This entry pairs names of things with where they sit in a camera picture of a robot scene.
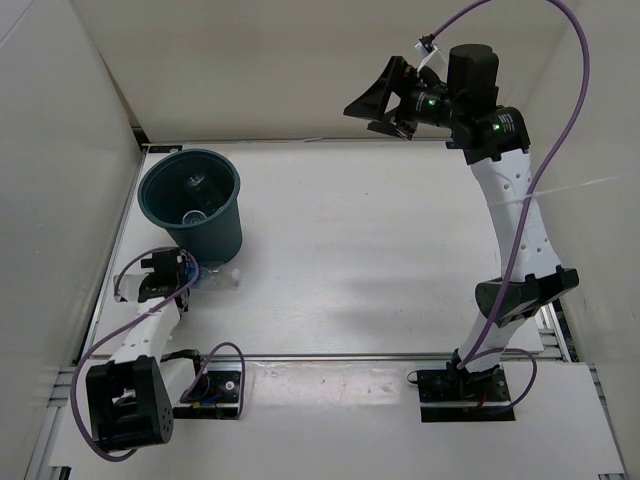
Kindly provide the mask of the crushed blue label bottle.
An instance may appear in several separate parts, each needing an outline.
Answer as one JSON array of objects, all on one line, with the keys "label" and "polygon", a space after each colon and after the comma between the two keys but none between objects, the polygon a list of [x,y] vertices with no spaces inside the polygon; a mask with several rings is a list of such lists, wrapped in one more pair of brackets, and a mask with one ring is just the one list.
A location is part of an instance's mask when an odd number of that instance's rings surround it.
[{"label": "crushed blue label bottle", "polygon": [[[146,273],[149,273],[149,270],[144,269],[141,273],[123,275],[122,278],[120,279],[120,283],[114,286],[113,296],[115,301],[119,303],[137,302],[138,288]],[[188,265],[189,280],[193,277],[194,273],[195,273],[194,269]]]}]

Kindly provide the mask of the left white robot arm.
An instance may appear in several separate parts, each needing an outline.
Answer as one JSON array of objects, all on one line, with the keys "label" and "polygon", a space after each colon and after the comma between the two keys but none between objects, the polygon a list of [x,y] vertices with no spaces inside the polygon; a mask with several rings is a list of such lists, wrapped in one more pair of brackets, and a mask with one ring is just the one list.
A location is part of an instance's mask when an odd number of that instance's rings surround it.
[{"label": "left white robot arm", "polygon": [[188,259],[178,248],[140,255],[142,271],[114,278],[114,297],[133,303],[144,318],[129,328],[109,361],[85,377],[92,437],[108,453],[166,444],[173,433],[173,405],[206,395],[210,377],[180,360],[164,379],[160,363],[171,333],[188,309]]}]

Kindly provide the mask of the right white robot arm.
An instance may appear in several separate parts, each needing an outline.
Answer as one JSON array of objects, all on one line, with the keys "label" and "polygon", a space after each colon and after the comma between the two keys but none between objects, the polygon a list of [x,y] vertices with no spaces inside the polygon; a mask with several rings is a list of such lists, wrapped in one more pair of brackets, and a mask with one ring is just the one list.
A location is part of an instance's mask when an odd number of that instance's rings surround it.
[{"label": "right white robot arm", "polygon": [[454,47],[444,79],[421,63],[389,59],[378,79],[345,107],[371,131],[409,140],[421,124],[449,130],[479,183],[496,234],[501,275],[477,285],[479,314],[452,359],[449,387],[470,400],[486,384],[516,330],[545,305],[576,288],[578,272],[562,265],[537,200],[530,138],[519,110],[497,102],[498,56],[480,44]]}]

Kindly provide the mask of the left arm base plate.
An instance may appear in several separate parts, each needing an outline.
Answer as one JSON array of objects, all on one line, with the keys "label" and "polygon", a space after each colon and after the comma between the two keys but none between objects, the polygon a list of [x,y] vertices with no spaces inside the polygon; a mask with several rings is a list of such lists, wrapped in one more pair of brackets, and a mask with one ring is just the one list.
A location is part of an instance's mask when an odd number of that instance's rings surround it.
[{"label": "left arm base plate", "polygon": [[174,417],[181,420],[238,420],[244,407],[242,370],[210,370],[203,377],[187,402],[173,408]]}]

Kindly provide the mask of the clear bottle white cap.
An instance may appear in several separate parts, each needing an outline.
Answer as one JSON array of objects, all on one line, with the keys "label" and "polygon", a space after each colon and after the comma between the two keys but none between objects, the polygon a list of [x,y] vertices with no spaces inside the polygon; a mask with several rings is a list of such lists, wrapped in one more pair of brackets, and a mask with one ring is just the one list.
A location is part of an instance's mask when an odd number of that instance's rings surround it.
[{"label": "clear bottle white cap", "polygon": [[182,217],[183,225],[191,225],[202,222],[207,219],[207,215],[200,210],[187,211]]}]

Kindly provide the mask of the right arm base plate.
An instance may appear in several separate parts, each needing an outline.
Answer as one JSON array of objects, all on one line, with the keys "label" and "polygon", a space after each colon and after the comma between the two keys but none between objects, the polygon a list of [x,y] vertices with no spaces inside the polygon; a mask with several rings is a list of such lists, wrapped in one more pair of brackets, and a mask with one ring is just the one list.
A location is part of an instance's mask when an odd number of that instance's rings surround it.
[{"label": "right arm base plate", "polygon": [[422,423],[516,420],[502,368],[467,375],[448,365],[440,369],[411,371],[407,380],[418,388]]}]

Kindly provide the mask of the green plastic bottle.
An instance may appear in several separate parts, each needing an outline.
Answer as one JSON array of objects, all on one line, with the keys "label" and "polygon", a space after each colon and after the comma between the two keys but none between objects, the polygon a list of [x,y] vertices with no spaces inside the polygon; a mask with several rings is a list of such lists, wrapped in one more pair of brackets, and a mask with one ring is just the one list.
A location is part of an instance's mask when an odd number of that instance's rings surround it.
[{"label": "green plastic bottle", "polygon": [[184,181],[184,186],[195,204],[206,215],[215,213],[224,204],[221,192],[204,172],[188,176]]}]

